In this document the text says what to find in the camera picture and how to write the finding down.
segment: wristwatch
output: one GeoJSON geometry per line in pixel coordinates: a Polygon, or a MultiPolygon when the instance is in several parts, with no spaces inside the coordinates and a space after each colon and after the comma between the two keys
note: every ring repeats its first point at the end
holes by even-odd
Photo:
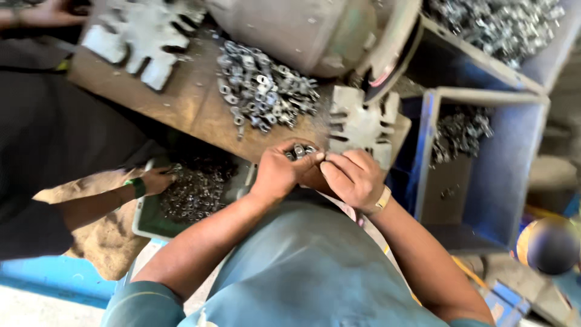
{"type": "Polygon", "coordinates": [[[388,204],[389,198],[392,197],[392,191],[387,186],[383,186],[383,193],[377,202],[375,203],[375,208],[373,214],[383,211],[385,206],[388,204]]]}
{"type": "Polygon", "coordinates": [[[126,180],[123,185],[127,184],[133,184],[133,188],[135,189],[135,198],[141,198],[145,195],[145,183],[141,177],[126,180]]]}

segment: shirt sleeve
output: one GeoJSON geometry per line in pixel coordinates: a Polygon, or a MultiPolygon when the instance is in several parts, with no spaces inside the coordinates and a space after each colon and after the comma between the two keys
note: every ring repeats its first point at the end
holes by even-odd
{"type": "Polygon", "coordinates": [[[456,319],[450,322],[450,327],[492,327],[484,322],[472,319],[456,319]]]}
{"type": "Polygon", "coordinates": [[[21,196],[0,201],[0,261],[60,255],[73,241],[53,205],[21,196]]]}
{"type": "Polygon", "coordinates": [[[179,298],[155,282],[135,282],[116,293],[101,327],[176,327],[185,319],[179,298]]]}

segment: worker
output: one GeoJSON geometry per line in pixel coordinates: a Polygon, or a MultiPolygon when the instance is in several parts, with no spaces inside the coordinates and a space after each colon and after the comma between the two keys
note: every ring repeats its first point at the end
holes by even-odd
{"type": "MultiPolygon", "coordinates": [[[[0,30],[58,27],[86,17],[63,0],[23,10],[0,9],[0,30]]],[[[62,254],[71,232],[172,181],[152,170],[116,190],[58,204],[32,200],[96,172],[144,164],[164,149],[112,108],[46,71],[30,40],[0,40],[0,260],[62,254]]]]}
{"type": "Polygon", "coordinates": [[[317,151],[291,162],[285,151],[295,143],[309,144],[268,148],[247,195],[165,245],[113,296],[102,326],[494,324],[446,250],[389,197],[369,154],[317,151]],[[379,229],[421,306],[362,228],[314,190],[295,196],[297,182],[319,165],[330,189],[379,229]],[[184,300],[222,260],[207,301],[186,317],[184,300]]]}

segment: green plastic tray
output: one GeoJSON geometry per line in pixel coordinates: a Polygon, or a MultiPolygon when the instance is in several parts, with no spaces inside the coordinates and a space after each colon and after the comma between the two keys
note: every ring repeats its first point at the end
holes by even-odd
{"type": "MultiPolygon", "coordinates": [[[[245,188],[246,179],[250,173],[251,163],[240,157],[232,155],[232,160],[238,165],[236,174],[224,186],[222,203],[230,204],[236,201],[239,191],[245,188]]],[[[145,170],[169,166],[167,158],[151,159],[145,166],[145,170]]],[[[183,232],[192,224],[180,224],[164,217],[159,196],[141,197],[137,201],[135,217],[131,229],[137,235],[169,241],[183,232]]]]}

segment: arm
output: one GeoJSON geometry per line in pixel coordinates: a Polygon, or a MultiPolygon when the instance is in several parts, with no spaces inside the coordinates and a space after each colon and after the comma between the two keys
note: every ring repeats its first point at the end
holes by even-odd
{"type": "MultiPolygon", "coordinates": [[[[162,175],[169,168],[151,169],[141,179],[145,184],[145,195],[163,192],[172,182],[172,175],[162,175]]],[[[65,226],[71,232],[105,216],[125,203],[135,199],[135,188],[128,184],[95,196],[78,198],[53,204],[63,215],[65,226]]]]}
{"type": "Polygon", "coordinates": [[[383,211],[375,203],[383,193],[382,172],[363,150],[329,154],[321,171],[345,203],[366,212],[397,259],[422,305],[450,322],[467,318],[494,325],[484,299],[438,241],[393,198],[383,211]]]}
{"type": "Polygon", "coordinates": [[[45,2],[26,8],[14,17],[10,9],[0,9],[0,31],[14,25],[18,27],[62,27],[83,24],[86,16],[71,15],[66,11],[67,0],[46,0],[45,2]]]}
{"type": "Polygon", "coordinates": [[[309,142],[292,139],[266,149],[256,183],[248,195],[180,233],[132,282],[161,283],[183,300],[188,299],[268,209],[288,195],[299,178],[324,158],[322,152],[315,152],[291,162],[284,152],[294,143],[309,142]]]}

